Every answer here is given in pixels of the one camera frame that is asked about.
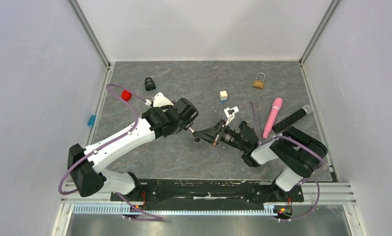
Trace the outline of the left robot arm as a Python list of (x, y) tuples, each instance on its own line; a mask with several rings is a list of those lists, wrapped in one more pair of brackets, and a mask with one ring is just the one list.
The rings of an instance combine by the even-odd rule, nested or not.
[(167, 137), (187, 130), (198, 115), (197, 108), (186, 98), (172, 103), (165, 99), (154, 102), (141, 117), (127, 128), (87, 147), (75, 144), (69, 148), (67, 177), (71, 177), (76, 192), (81, 197), (89, 197), (99, 191), (118, 192), (131, 201), (140, 198), (142, 189), (133, 173), (118, 173), (107, 170), (112, 162), (160, 137)]

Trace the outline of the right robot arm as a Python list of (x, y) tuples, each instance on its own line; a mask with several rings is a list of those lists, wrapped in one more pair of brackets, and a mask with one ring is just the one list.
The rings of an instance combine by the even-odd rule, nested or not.
[(328, 148), (301, 130), (289, 126), (281, 134), (261, 143), (254, 128), (242, 121), (238, 130), (231, 129), (226, 121), (200, 131), (193, 131), (195, 141), (204, 140), (213, 146), (224, 143), (243, 152), (241, 158), (249, 167), (260, 167), (280, 159), (285, 169), (276, 177), (271, 187), (272, 196), (283, 201), (291, 195), (295, 185), (324, 165)]

